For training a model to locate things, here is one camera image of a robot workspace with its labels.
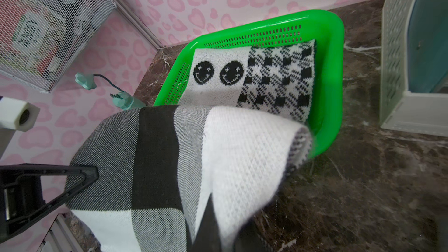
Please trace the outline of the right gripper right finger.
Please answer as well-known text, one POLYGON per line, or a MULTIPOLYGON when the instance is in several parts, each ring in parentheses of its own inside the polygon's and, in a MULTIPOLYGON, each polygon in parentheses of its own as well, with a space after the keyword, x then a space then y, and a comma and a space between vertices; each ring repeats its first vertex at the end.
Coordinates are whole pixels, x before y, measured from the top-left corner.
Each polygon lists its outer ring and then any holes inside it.
POLYGON ((242 227, 235 241, 234 252, 273 252, 274 249, 261 235, 254 219, 242 227))

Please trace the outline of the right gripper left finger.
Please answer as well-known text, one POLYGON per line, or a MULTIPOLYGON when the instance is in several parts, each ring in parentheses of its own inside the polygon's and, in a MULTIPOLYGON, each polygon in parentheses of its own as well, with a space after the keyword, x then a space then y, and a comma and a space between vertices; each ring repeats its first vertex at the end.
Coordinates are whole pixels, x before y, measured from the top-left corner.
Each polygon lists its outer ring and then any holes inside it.
POLYGON ((222 252, 218 221, 215 216, 214 203, 210 195, 205 212, 199 226, 192 252, 222 252))

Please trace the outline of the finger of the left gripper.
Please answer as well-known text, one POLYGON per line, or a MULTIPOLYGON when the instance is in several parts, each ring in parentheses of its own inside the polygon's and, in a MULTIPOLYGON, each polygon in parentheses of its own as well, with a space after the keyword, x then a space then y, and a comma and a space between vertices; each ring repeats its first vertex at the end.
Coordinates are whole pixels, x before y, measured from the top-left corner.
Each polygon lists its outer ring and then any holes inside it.
POLYGON ((99 178, 95 166, 18 164, 1 166, 1 242, 25 232, 99 178), (42 176, 74 177, 75 184, 49 202, 43 197, 42 176))

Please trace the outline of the black white checkered scarf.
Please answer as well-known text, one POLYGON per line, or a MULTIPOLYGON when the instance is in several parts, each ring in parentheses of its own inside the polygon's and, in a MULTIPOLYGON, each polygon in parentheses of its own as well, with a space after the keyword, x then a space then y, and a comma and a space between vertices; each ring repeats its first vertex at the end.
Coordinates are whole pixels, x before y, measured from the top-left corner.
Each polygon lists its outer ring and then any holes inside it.
POLYGON ((159 106, 102 121, 71 161, 99 178, 67 202, 105 252, 191 252, 212 195, 223 252, 308 158, 303 124, 226 106, 159 106))

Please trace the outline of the smiley houndstooth knit scarf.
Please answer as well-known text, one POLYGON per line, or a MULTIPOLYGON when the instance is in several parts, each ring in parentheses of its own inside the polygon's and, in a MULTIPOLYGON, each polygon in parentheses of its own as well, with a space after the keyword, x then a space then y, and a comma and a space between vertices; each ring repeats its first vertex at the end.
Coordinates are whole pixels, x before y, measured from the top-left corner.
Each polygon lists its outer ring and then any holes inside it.
POLYGON ((231 106, 307 121, 317 42, 196 49, 180 105, 231 106))

